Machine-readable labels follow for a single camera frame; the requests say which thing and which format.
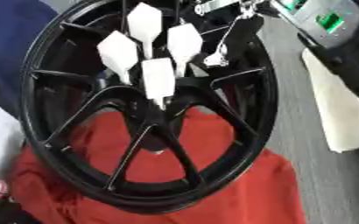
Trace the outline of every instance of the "black machine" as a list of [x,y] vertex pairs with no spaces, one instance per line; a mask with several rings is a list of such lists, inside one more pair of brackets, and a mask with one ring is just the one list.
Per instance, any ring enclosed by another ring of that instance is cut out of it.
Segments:
[[[359,95],[359,0],[149,0],[163,12],[164,31],[191,23],[204,39],[193,68],[177,80],[176,94],[162,110],[145,98],[139,64],[130,70],[134,84],[127,86],[115,75],[102,77],[106,67],[96,51],[112,31],[127,32],[125,17],[139,2],[81,1],[46,27],[25,60],[20,119],[27,139],[42,161],[92,199],[133,213],[168,213],[215,193],[250,167],[278,108],[275,73],[256,35],[263,16],[296,26],[304,45]],[[164,32],[153,51],[170,57]],[[200,105],[236,133],[222,157],[201,171],[177,140],[185,112]],[[78,157],[67,140],[79,123],[105,108],[123,113],[132,136],[111,175]],[[156,138],[170,148],[186,176],[168,183],[128,181],[126,170],[140,148],[152,153],[165,148]]]

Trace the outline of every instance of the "rim lip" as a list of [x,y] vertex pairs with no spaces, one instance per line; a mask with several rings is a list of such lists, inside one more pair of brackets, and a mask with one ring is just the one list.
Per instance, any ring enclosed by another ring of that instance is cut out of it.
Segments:
[[116,197],[107,197],[106,192],[101,193],[101,189],[94,189],[92,185],[80,181],[80,179],[70,172],[65,166],[59,164],[57,158],[55,158],[48,149],[45,149],[45,146],[39,142],[38,137],[33,132],[35,129],[32,127],[32,115],[29,107],[31,105],[28,97],[26,95],[30,94],[30,81],[32,78],[30,76],[31,70],[36,64],[41,63],[44,54],[42,49],[47,48],[52,44],[52,42],[60,34],[58,27],[60,23],[66,19],[77,18],[87,11],[91,11],[96,7],[100,7],[104,4],[108,4],[117,0],[87,0],[80,2],[70,9],[66,10],[62,14],[58,15],[36,38],[34,43],[29,49],[27,56],[25,58],[25,63],[22,68],[22,85],[21,85],[21,95],[19,99],[19,108],[20,108],[20,122],[25,131],[27,141],[32,146],[34,153],[40,158],[41,161],[44,161],[51,169],[56,171],[64,180],[75,186],[79,191],[84,195],[88,196],[91,199],[99,200],[103,203],[110,204],[112,206],[121,208],[126,211],[139,214],[161,214],[177,211],[192,205],[196,200],[203,199],[204,197],[210,195],[211,193],[217,192],[222,189],[228,183],[233,181],[236,178],[239,178],[243,172],[251,166],[251,164],[256,160],[257,156],[262,151],[266,142],[268,141],[273,126],[276,120],[278,112],[278,84],[276,81],[276,75],[273,70],[273,65],[269,58],[269,54],[266,52],[263,43],[256,38],[258,51],[262,54],[265,54],[264,58],[260,57],[261,60],[264,60],[263,63],[266,65],[263,82],[265,85],[265,102],[263,102],[263,118],[259,123],[259,129],[257,132],[259,135],[255,137],[250,144],[248,156],[238,163],[239,165],[228,173],[225,177],[216,180],[212,185],[205,187],[203,192],[199,192],[193,195],[188,195],[183,197],[183,199],[176,199],[175,201],[168,200],[166,202],[144,202],[140,203],[139,201],[128,201],[124,199],[119,199]]

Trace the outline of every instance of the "blue fabric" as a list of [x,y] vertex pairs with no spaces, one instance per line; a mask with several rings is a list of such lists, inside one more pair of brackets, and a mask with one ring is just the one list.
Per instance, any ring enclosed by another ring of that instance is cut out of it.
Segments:
[[30,44],[55,16],[39,0],[0,0],[0,90],[12,107],[17,104],[20,69]]

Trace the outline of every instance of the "wheel spoke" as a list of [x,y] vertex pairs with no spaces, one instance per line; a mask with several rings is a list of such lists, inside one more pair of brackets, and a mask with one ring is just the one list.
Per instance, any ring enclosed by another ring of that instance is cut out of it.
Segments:
[[142,125],[137,134],[130,141],[130,145],[126,149],[125,153],[120,159],[120,162],[114,171],[114,173],[110,176],[108,183],[104,187],[110,191],[116,189],[118,183],[125,180],[126,171],[132,161],[132,159],[137,155],[140,150],[140,143],[145,138],[145,136],[150,132],[153,126]]
[[227,105],[219,95],[214,91],[209,92],[210,94],[206,95],[206,100],[210,102],[210,105],[206,105],[208,108],[212,109],[217,115],[229,122],[236,130],[243,133],[244,131],[251,134],[252,136],[257,136],[257,132],[250,127],[229,105]]
[[108,89],[103,89],[98,93],[90,94],[89,97],[80,105],[76,112],[69,117],[61,126],[59,126],[46,140],[45,144],[52,144],[56,139],[61,135],[68,133],[73,130],[77,125],[87,119],[89,116],[93,115],[97,110],[112,107],[121,110],[114,102],[112,103],[103,103],[100,105],[104,99],[104,95]]
[[157,127],[157,133],[167,146],[170,147],[175,157],[182,164],[188,184],[191,187],[197,187],[204,183],[203,177],[200,175],[192,159],[187,155],[185,149],[181,146],[177,137],[169,129],[164,129],[162,127]]
[[43,69],[37,69],[32,71],[33,74],[45,76],[45,77],[51,77],[55,79],[61,79],[64,81],[82,81],[86,83],[90,83],[91,77],[83,74],[77,74],[77,73],[64,73],[61,71],[53,71],[53,70],[43,70]]
[[84,35],[88,35],[88,36],[93,35],[93,36],[96,36],[96,37],[105,37],[105,36],[109,35],[109,31],[96,29],[96,28],[93,28],[93,27],[88,27],[88,26],[80,25],[80,24],[62,22],[61,26],[64,29],[69,30],[71,32],[76,32],[76,33],[84,34]]
[[238,81],[243,79],[249,79],[254,77],[253,75],[259,75],[265,70],[265,67],[257,67],[246,69],[241,72],[231,73],[229,75],[213,75],[210,87],[213,89],[220,88],[227,84],[236,84]]

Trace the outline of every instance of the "cable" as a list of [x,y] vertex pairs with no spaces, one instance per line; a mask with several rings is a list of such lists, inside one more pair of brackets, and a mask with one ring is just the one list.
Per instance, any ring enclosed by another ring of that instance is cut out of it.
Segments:
[[175,0],[175,21],[174,23],[178,25],[180,23],[180,0]]
[[128,7],[127,7],[127,2],[126,2],[127,0],[122,0],[121,1],[121,4],[122,4],[122,9],[121,9],[121,13],[122,13],[122,15],[121,15],[121,19],[122,19],[122,21],[121,21],[121,32],[122,33],[125,33],[125,29],[126,29],[126,12],[127,12],[127,9],[128,9]]

